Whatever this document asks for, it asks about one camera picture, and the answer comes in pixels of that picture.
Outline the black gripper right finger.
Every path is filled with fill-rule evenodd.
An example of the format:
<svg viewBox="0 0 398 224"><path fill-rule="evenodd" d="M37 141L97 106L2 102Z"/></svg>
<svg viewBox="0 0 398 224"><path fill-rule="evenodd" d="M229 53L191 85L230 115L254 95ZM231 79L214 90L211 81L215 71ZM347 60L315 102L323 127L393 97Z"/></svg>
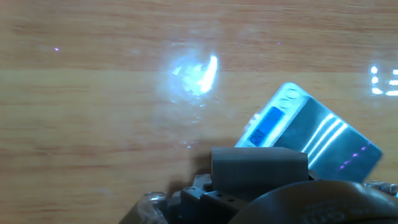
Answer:
<svg viewBox="0 0 398 224"><path fill-rule="evenodd" d="M301 182L260 196L246 205L229 223L397 223L397 198L355 182Z"/></svg>

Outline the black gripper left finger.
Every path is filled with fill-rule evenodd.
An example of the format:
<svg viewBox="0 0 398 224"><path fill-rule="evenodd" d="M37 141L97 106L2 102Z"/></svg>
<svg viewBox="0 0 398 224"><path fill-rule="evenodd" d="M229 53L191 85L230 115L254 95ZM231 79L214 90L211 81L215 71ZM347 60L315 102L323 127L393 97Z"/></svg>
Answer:
<svg viewBox="0 0 398 224"><path fill-rule="evenodd" d="M193 185L168 196L148 192L119 224L227 224L248 203L213 189L210 174L195 176Z"/></svg>

